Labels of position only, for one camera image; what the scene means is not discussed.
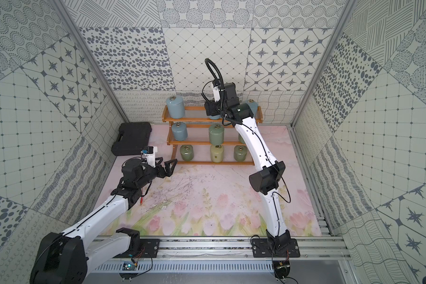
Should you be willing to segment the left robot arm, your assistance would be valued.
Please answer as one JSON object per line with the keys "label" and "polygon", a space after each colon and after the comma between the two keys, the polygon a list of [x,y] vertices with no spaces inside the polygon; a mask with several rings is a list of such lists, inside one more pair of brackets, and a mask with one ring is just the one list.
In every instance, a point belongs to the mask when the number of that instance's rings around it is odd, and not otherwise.
{"label": "left robot arm", "polygon": [[140,232],[119,228],[106,240],[96,243],[96,237],[116,218],[130,210],[147,195],[154,179],[172,176],[176,159],[153,163],[149,157],[134,157],[121,167],[122,178],[110,197],[85,218],[61,233],[46,235],[37,252],[31,274],[32,284],[81,284],[97,267],[116,256],[130,258],[133,266],[138,258],[151,251],[141,243]]}

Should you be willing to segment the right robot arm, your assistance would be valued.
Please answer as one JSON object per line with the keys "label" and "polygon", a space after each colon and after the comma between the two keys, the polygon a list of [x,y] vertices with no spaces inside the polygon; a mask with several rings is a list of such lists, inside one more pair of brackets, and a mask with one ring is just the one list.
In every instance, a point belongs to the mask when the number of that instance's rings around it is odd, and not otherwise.
{"label": "right robot arm", "polygon": [[248,103],[241,103],[235,85],[221,84],[218,80],[206,83],[213,91],[213,99],[204,93],[205,110],[208,116],[220,116],[222,122],[232,125],[243,139],[250,153],[256,172],[249,182],[265,203],[266,234],[269,247],[274,252],[289,246],[291,235],[285,224],[280,207],[279,182],[283,180],[285,164],[278,161],[266,145],[256,121],[256,113]]}

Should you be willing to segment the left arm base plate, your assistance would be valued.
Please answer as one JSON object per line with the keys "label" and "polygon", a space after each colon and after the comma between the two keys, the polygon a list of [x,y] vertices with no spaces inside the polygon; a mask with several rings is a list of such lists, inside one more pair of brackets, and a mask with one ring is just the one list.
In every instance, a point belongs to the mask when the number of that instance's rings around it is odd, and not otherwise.
{"label": "left arm base plate", "polygon": [[140,239],[136,248],[130,248],[122,254],[116,255],[114,258],[157,258],[161,239]]}

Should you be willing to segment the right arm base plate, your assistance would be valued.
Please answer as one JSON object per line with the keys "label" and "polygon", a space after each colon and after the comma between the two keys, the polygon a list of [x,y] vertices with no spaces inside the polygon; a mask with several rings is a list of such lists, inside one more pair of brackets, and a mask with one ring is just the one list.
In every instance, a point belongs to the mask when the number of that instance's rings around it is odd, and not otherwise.
{"label": "right arm base plate", "polygon": [[301,256],[298,242],[296,239],[283,245],[271,245],[267,238],[250,239],[254,258],[299,258]]}

